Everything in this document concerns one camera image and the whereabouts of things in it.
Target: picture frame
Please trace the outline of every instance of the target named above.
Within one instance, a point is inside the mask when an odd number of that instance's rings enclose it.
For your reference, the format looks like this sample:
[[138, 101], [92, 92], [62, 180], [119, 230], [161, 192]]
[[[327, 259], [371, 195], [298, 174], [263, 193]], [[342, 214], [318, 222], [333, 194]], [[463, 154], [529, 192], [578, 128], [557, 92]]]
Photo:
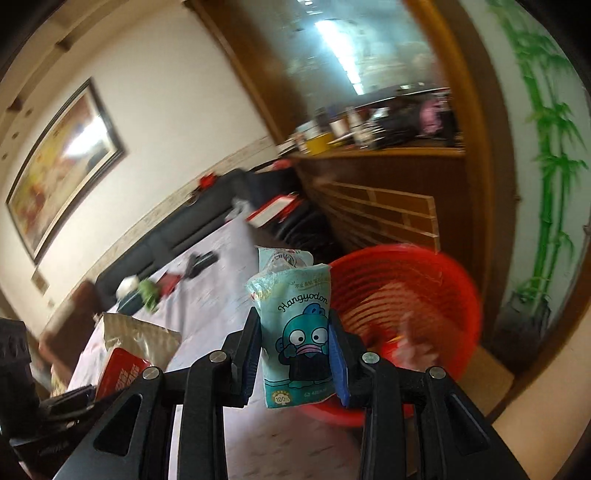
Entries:
[[6, 200], [35, 265], [80, 201], [124, 153], [90, 78], [45, 127]]

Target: white tablecloth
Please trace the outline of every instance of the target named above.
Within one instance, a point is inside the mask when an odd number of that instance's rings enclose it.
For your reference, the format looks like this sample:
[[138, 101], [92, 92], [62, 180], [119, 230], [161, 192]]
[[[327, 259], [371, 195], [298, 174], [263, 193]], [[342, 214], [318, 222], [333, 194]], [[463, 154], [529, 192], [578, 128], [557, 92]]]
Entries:
[[[251, 231], [236, 218], [191, 247], [152, 276], [183, 273], [192, 252], [217, 252], [219, 260], [192, 280], [181, 282], [155, 314], [140, 310], [135, 317], [183, 335], [167, 371], [189, 367], [221, 348], [230, 332], [241, 330], [251, 307], [246, 281], [258, 271]], [[104, 325], [100, 321], [74, 371], [69, 390], [95, 384], [105, 363]], [[169, 478], [176, 479], [180, 413], [174, 421]], [[261, 370], [244, 409], [225, 408], [228, 475], [239, 478], [353, 479], [359, 467], [359, 446], [350, 434], [309, 419], [297, 408], [265, 407]]]

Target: red bucket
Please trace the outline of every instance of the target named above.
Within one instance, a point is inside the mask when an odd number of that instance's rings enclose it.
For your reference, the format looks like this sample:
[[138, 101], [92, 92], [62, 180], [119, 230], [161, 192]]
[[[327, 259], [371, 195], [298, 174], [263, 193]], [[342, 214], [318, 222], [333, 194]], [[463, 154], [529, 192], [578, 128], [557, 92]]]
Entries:
[[[343, 327], [365, 346], [382, 353], [401, 333], [432, 345], [438, 364], [458, 379], [478, 344], [482, 311], [476, 287], [454, 260], [414, 245], [379, 245], [353, 252], [331, 264], [330, 306]], [[363, 410], [347, 410], [333, 395], [304, 405], [310, 417], [360, 427]]]

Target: glass window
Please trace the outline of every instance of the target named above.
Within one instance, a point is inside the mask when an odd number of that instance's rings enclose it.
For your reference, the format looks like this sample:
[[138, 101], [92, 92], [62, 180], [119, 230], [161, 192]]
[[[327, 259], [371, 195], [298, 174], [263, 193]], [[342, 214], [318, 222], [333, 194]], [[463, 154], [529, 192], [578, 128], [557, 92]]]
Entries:
[[445, 86], [401, 0], [240, 0], [282, 60], [310, 117]]

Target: metal screw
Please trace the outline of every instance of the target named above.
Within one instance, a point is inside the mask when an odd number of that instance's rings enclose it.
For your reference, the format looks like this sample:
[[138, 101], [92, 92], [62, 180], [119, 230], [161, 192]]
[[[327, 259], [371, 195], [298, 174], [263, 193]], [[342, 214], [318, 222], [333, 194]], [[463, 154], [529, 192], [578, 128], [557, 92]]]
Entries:
[[209, 361], [214, 364], [219, 364], [223, 362], [226, 358], [228, 358], [226, 352], [223, 352], [221, 350], [216, 350], [215, 352], [209, 354]]
[[429, 375], [437, 380], [445, 378], [445, 370], [441, 367], [432, 367], [429, 369]]
[[158, 370], [157, 367], [148, 367], [142, 373], [142, 377], [144, 377], [144, 380], [153, 380], [154, 378], [157, 378], [159, 375], [160, 370]]
[[366, 364], [376, 364], [379, 362], [379, 355], [373, 352], [365, 352], [361, 356], [361, 360], [363, 360]]

